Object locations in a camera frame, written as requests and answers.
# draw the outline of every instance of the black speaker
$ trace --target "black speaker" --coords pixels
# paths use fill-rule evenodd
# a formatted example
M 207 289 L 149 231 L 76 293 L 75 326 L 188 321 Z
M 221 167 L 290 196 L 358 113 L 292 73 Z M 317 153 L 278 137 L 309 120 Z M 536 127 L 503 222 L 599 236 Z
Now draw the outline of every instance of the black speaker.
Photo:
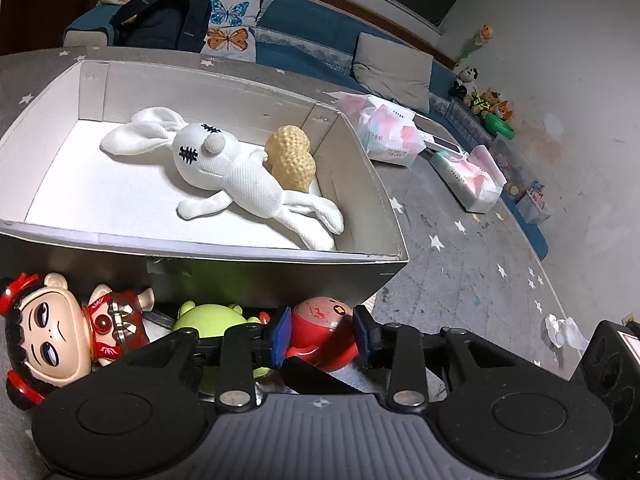
M 640 326 L 601 321 L 571 378 L 608 407 L 613 437 L 598 473 L 606 480 L 640 479 Z

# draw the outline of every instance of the gray cushion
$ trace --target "gray cushion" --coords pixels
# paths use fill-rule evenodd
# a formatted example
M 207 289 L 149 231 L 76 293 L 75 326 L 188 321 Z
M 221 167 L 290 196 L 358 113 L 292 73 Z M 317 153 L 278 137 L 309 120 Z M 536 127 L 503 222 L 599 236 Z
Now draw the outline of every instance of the gray cushion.
M 363 32 L 353 75 L 372 94 L 427 114 L 432 63 L 431 54 Z

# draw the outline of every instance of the red toy figure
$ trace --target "red toy figure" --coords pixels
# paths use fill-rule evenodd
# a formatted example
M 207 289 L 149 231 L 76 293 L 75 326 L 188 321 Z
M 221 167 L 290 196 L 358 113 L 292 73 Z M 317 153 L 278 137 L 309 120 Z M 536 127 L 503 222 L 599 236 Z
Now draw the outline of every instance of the red toy figure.
M 149 343 L 142 311 L 154 306 L 150 288 L 136 296 L 99 285 L 84 308 L 69 292 L 64 276 L 54 272 L 43 281 L 22 273 L 0 290 L 0 315 L 6 318 L 13 367 L 6 390 L 21 410 L 87 375 L 92 362 L 107 365 Z
M 312 298 L 297 305 L 291 316 L 291 340 L 287 357 L 333 372 L 358 354 L 353 339 L 351 307 L 334 298 Z

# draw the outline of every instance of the green frog toy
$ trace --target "green frog toy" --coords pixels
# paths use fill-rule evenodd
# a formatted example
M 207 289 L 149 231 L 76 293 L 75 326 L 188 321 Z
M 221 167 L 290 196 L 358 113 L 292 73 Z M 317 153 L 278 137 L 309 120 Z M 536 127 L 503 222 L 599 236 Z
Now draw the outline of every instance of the green frog toy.
M 266 323 L 269 316 L 260 313 L 262 319 L 250 317 L 245 319 L 242 316 L 242 308 L 238 304 L 223 306 L 218 304 L 203 304 L 196 306 L 193 301 L 185 302 L 178 311 L 178 320 L 174 324 L 173 330 L 179 328 L 192 327 L 198 331 L 200 337 L 216 337 L 225 334 L 225 330 L 230 326 L 242 323 Z M 263 377 L 269 373 L 270 368 L 256 368 L 254 378 Z M 203 394 L 213 395 L 218 367 L 206 367 L 200 381 L 200 391 Z

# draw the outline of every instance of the blue sofa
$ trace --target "blue sofa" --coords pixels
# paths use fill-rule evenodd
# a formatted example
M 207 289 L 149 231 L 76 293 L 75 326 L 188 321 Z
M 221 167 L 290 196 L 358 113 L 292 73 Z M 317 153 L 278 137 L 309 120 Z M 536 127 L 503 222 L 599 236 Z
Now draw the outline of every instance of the blue sofa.
M 119 6 L 101 5 L 80 16 L 66 31 L 92 30 L 106 35 L 106 44 L 113 44 L 113 29 L 109 20 Z M 353 55 L 361 32 L 396 43 L 402 41 L 351 16 L 310 0 L 274 0 L 258 22 L 256 63 L 288 72 L 314 77 L 358 92 L 368 93 L 352 75 Z M 448 91 L 455 80 L 454 73 L 436 60 L 431 67 L 430 93 L 433 95 L 427 117 L 442 124 L 468 152 L 472 145 L 463 137 L 447 114 Z M 535 225 L 525 223 L 515 203 L 502 195 L 529 241 L 542 260 L 548 246 Z

